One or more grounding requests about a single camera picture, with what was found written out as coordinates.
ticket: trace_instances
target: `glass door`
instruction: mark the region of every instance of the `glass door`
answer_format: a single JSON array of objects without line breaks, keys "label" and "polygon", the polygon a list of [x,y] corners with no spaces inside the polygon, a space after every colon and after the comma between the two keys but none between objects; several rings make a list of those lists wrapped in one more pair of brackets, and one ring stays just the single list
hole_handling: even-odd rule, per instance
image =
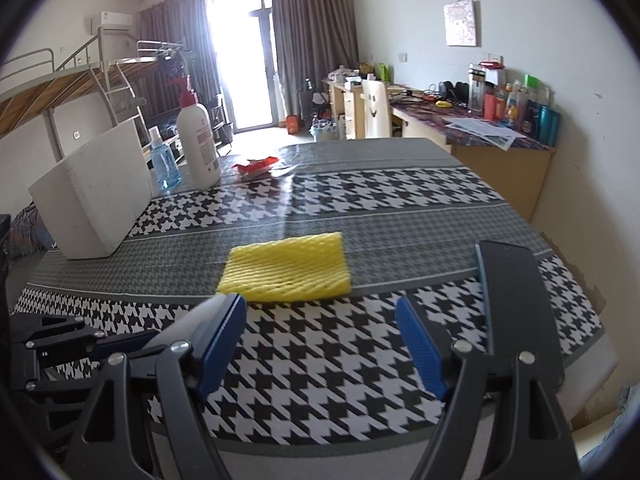
[{"label": "glass door", "polygon": [[209,0],[209,16],[235,133],[277,126],[271,0]]}]

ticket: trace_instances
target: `bunk bed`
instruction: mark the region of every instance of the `bunk bed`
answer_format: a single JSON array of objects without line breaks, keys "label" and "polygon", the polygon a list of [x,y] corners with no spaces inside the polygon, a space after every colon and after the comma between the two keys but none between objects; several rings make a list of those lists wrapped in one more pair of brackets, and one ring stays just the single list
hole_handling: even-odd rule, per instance
[{"label": "bunk bed", "polygon": [[[135,41],[138,56],[117,60],[105,59],[104,37],[107,35],[124,35]],[[78,64],[78,57],[82,54],[83,59],[90,60],[89,47],[95,43],[98,45],[99,60]],[[0,77],[0,82],[39,66],[50,65],[51,72],[0,94],[0,138],[42,115],[47,125],[47,134],[56,152],[54,154],[61,160],[63,151],[52,110],[97,91],[107,108],[112,126],[132,118],[135,120],[143,153],[148,157],[148,131],[140,110],[140,106],[146,101],[136,96],[131,83],[154,72],[161,57],[172,57],[183,49],[184,45],[180,43],[138,40],[125,30],[100,27],[95,36],[58,67],[54,65],[53,51],[50,48],[33,50],[11,58],[3,67],[9,67],[19,60],[35,59],[36,56],[42,59],[43,54],[50,57],[10,72]]]}]

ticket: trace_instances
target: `paper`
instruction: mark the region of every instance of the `paper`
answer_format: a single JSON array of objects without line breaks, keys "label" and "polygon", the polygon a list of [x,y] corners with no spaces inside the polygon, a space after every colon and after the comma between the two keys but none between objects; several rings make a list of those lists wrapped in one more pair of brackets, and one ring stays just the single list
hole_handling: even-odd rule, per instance
[{"label": "paper", "polygon": [[472,0],[445,5],[444,27],[448,45],[478,46],[476,13]]},{"label": "paper", "polygon": [[444,120],[449,123],[449,128],[480,137],[505,152],[511,147],[514,140],[526,137],[510,128],[494,126],[480,119],[444,117]]}]

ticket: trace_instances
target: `metal screw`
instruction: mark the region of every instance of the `metal screw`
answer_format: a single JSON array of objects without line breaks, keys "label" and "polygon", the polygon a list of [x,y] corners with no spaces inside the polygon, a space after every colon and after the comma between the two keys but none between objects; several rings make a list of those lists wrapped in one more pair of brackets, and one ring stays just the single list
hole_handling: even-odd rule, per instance
[{"label": "metal screw", "polygon": [[116,352],[115,354],[111,354],[107,359],[107,362],[111,366],[117,366],[123,361],[124,361],[124,354],[122,352]]},{"label": "metal screw", "polygon": [[520,359],[520,361],[526,365],[532,365],[536,362],[536,356],[527,351],[520,352],[520,355],[518,355],[518,359]]},{"label": "metal screw", "polygon": [[462,352],[463,354],[468,354],[471,352],[474,347],[473,345],[464,339],[458,339],[455,343],[453,343],[453,348],[455,348],[458,352]]},{"label": "metal screw", "polygon": [[185,341],[184,339],[181,339],[180,341],[176,341],[175,343],[173,343],[171,346],[171,352],[174,352],[176,354],[181,354],[186,352],[189,348],[191,348],[191,343],[189,343],[188,341]]}]

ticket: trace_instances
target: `houndstooth tablecloth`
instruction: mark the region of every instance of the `houndstooth tablecloth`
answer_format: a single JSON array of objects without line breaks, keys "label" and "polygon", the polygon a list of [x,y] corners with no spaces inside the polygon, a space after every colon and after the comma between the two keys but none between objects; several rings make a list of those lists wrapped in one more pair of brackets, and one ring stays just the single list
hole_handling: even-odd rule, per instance
[{"label": "houndstooth tablecloth", "polygon": [[[394,438],[436,424],[442,406],[420,384],[395,303],[411,294],[452,336],[484,348],[478,240],[533,251],[567,365],[603,333],[542,238],[428,140],[308,144],[279,156],[296,170],[240,184],[236,160],[224,158],[219,187],[153,199],[110,258],[68,261],[50,251],[16,310],[84,316],[109,334],[163,329],[214,294],[231,248],[342,232],[349,297],[251,304],[223,386],[209,397],[204,417],[212,435],[248,453],[252,446],[277,453],[304,447],[311,455],[326,455],[334,444],[394,446]],[[61,371],[81,377],[91,364]],[[158,403],[152,414],[159,419]]]}]

